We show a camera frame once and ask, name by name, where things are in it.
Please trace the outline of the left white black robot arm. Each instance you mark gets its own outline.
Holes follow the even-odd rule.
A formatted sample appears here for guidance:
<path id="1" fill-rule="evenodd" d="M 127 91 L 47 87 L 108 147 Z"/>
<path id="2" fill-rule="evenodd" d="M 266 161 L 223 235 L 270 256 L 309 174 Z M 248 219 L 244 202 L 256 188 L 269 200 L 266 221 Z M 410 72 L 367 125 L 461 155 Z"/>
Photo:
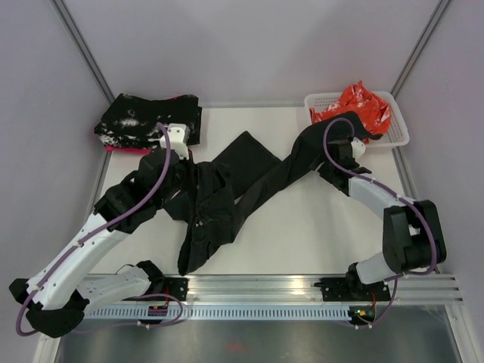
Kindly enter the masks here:
<path id="1" fill-rule="evenodd" d="M 107 189 L 79 233 L 37 275 L 15 279 L 9 290 L 21 304 L 17 334 L 52 338 L 74 330 L 93 310 L 124 299 L 159 299 L 165 276 L 151 261 L 119 275 L 87 281 L 88 273 L 116 245 L 151 220 L 188 177 L 190 160 L 156 149 L 138 168 Z"/>

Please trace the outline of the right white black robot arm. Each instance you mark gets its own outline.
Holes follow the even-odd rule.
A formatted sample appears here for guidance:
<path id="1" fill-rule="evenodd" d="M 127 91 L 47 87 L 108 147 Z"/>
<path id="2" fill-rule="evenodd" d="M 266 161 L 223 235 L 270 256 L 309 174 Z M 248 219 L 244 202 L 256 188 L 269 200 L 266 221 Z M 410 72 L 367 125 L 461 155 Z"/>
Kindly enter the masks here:
<path id="1" fill-rule="evenodd" d="M 353 299 L 363 299 L 387 281 L 404 274 L 429 274 L 447 259 L 436 205 L 397 194 L 356 161 L 362 143 L 332 141 L 324 146 L 319 175 L 337 190 L 366 206 L 383 222 L 382 251 L 348 267 L 343 286 Z"/>

